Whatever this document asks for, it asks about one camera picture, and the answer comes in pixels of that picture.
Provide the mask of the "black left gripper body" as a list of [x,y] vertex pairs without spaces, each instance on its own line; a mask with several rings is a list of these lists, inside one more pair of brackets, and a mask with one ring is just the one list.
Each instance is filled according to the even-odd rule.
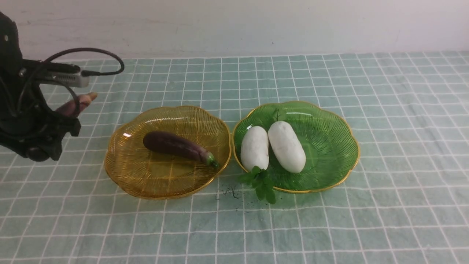
[[[33,74],[39,65],[35,60],[1,60],[1,145],[35,162],[57,161],[63,138],[67,133],[78,136],[81,123],[78,117],[66,117],[49,107],[40,89],[49,84],[40,83]],[[77,99],[72,87],[58,85]]]

